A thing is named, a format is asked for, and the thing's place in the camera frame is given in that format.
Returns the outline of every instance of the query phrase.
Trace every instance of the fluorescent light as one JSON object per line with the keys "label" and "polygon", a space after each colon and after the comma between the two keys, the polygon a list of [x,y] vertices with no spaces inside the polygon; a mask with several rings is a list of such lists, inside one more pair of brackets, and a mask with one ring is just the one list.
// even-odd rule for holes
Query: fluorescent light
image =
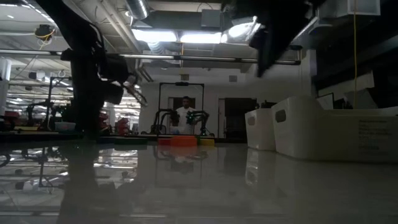
{"label": "fluorescent light", "polygon": [[223,34],[223,35],[221,36],[221,43],[227,43],[227,41],[228,41],[228,35]]}
{"label": "fluorescent light", "polygon": [[194,43],[194,44],[219,44],[221,41],[221,33],[206,34],[206,33],[186,33],[181,37],[183,43]]}
{"label": "fluorescent light", "polygon": [[147,43],[177,41],[177,37],[173,31],[132,29],[132,33],[137,40],[145,41]]}
{"label": "fluorescent light", "polygon": [[14,4],[0,4],[0,6],[17,7],[17,5]]}
{"label": "fluorescent light", "polygon": [[248,23],[233,26],[232,28],[229,29],[228,34],[233,38],[239,37],[239,36],[247,33],[250,30],[250,27],[252,25],[253,25],[252,22],[248,22]]}

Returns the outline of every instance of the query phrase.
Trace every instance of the white box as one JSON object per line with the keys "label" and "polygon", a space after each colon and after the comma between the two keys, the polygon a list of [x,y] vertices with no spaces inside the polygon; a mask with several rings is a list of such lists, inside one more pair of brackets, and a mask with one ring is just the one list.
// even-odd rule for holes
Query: white box
{"label": "white box", "polygon": [[275,151],[272,109],[257,109],[245,114],[248,146],[258,150]]}
{"label": "white box", "polygon": [[398,161],[398,107],[323,110],[309,96],[272,107],[276,151],[300,159]]}

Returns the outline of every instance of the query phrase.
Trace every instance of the cable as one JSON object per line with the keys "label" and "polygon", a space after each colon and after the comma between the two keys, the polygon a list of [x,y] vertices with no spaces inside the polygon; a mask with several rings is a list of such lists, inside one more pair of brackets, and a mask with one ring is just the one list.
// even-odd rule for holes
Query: cable
{"label": "cable", "polygon": [[1,154],[0,156],[6,157],[6,160],[0,164],[0,167],[6,166],[11,161],[11,156],[9,154]]}
{"label": "cable", "polygon": [[13,80],[13,79],[15,79],[15,78],[17,78],[28,66],[29,66],[29,64],[35,59],[37,57],[37,55],[35,56],[35,57],[33,57],[27,64],[26,64],[26,66],[14,77],[14,78],[10,78],[10,80]]}
{"label": "cable", "polygon": [[39,49],[39,50],[42,50],[42,48],[43,48],[44,46],[46,46],[46,45],[48,45],[48,44],[51,44],[50,41],[48,41],[47,43],[45,43],[45,42],[47,41],[48,38],[49,38],[49,36],[46,36],[45,41],[42,40],[43,44],[40,46],[40,49]]}
{"label": "cable", "polygon": [[197,8],[197,12],[199,12],[199,7],[200,7],[201,5],[203,5],[203,4],[206,4],[206,5],[208,5],[211,9],[213,9],[213,7],[212,7],[210,4],[208,4],[208,3],[206,3],[206,2],[202,2],[202,3],[199,4],[199,6],[198,6],[198,8]]}
{"label": "cable", "polygon": [[356,81],[358,77],[358,61],[357,61],[357,55],[356,55],[356,5],[357,5],[357,0],[354,0],[354,69],[355,69],[355,74],[354,74],[354,105],[353,109],[356,108]]}

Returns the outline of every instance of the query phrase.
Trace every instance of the red object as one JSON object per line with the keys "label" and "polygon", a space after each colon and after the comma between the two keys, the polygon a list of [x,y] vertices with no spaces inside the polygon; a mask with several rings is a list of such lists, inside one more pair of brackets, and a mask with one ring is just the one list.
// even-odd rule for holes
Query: red object
{"label": "red object", "polygon": [[170,145],[177,147],[193,147],[198,146],[198,140],[194,136],[172,137]]}
{"label": "red object", "polygon": [[171,139],[158,139],[157,144],[160,146],[169,146],[171,145]]}
{"label": "red object", "polygon": [[15,117],[15,118],[19,118],[19,113],[15,112],[15,111],[6,111],[4,113],[5,116],[10,116],[10,117]]}
{"label": "red object", "polygon": [[129,126],[127,125],[128,122],[129,120],[127,118],[122,118],[118,121],[118,135],[123,136],[129,134]]}

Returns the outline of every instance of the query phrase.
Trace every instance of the pipe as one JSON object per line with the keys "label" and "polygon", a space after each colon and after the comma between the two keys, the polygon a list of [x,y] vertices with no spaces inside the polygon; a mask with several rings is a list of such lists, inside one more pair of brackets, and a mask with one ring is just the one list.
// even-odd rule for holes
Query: pipe
{"label": "pipe", "polygon": [[105,7],[101,4],[100,0],[97,0],[97,6],[102,10],[102,12],[105,14],[106,18],[108,21],[111,23],[113,28],[116,30],[116,32],[120,35],[120,37],[123,39],[123,41],[127,44],[127,46],[134,52],[136,47],[134,44],[132,44],[129,39],[124,35],[123,31],[119,28],[119,26],[116,24],[116,22],[113,20],[112,16],[109,14],[109,12],[105,9]]}
{"label": "pipe", "polygon": [[136,69],[134,72],[135,72],[138,76],[144,78],[147,82],[150,82],[149,78],[148,78],[145,74],[143,74],[143,73],[140,71],[139,68]]}
{"label": "pipe", "polygon": [[150,48],[150,51],[154,54],[166,54],[166,50],[160,42],[148,43],[148,47]]}
{"label": "pipe", "polygon": [[[59,56],[61,52],[44,50],[8,50],[0,49],[0,54],[18,54],[18,55],[50,55]],[[139,59],[161,59],[161,60],[196,60],[206,62],[231,62],[231,63],[257,63],[255,58],[231,58],[231,57],[208,57],[208,56],[189,56],[189,55],[146,55],[146,54],[119,54],[126,58]],[[300,65],[299,60],[276,60],[276,65]]]}
{"label": "pipe", "polygon": [[146,0],[127,0],[127,8],[131,16],[138,20],[145,19],[150,13]]}
{"label": "pipe", "polygon": [[[31,87],[49,87],[48,84],[28,84],[28,83],[9,83],[9,86],[31,86]],[[55,88],[70,88],[70,86],[55,86]]]}
{"label": "pipe", "polygon": [[16,35],[16,36],[24,36],[24,35],[35,35],[34,33],[23,33],[23,32],[2,32],[0,31],[0,35]]}
{"label": "pipe", "polygon": [[[7,93],[7,96],[48,96],[48,93]],[[73,97],[73,95],[51,95],[51,97]]]}
{"label": "pipe", "polygon": [[[100,0],[97,0],[97,2],[98,2],[98,7],[99,8],[101,8],[103,11],[104,11],[104,13],[106,14],[106,17],[108,18],[108,20],[112,23],[112,26],[114,26],[114,28],[116,29],[119,29],[120,30],[120,28],[118,27],[118,25],[113,21],[113,18],[111,17],[111,15],[109,15],[109,13],[108,13],[108,11],[105,9],[105,7],[101,4],[101,1]],[[124,24],[125,24],[125,21],[124,20],[122,20],[121,18],[120,18],[120,16],[119,16],[119,13],[118,12],[116,12],[116,10],[114,9],[114,7],[109,3],[109,1],[108,0],[102,0],[102,2],[103,3],[105,3],[105,5],[106,5],[106,7],[108,8],[108,10],[109,10],[109,12],[112,14],[112,16],[116,19],[116,21],[120,24],[120,26],[121,26],[121,28],[122,28],[122,30],[124,31],[124,33],[127,35],[127,37],[128,37],[128,40],[124,40],[125,42],[128,42],[129,44],[128,44],[128,46],[130,47],[130,45],[132,44],[132,46],[130,47],[131,48],[131,50],[132,50],[132,52],[134,52],[134,53],[138,53],[138,52],[141,52],[141,49],[139,48],[139,44],[138,44],[138,41],[137,41],[137,39],[134,37],[134,35],[132,34],[132,31],[131,31],[131,28],[127,28]]]}
{"label": "pipe", "polygon": [[145,68],[142,68],[142,73],[144,75],[146,75],[146,77],[148,77],[148,79],[150,80],[150,82],[153,82],[154,80],[152,79],[152,77],[148,74],[147,70]]}

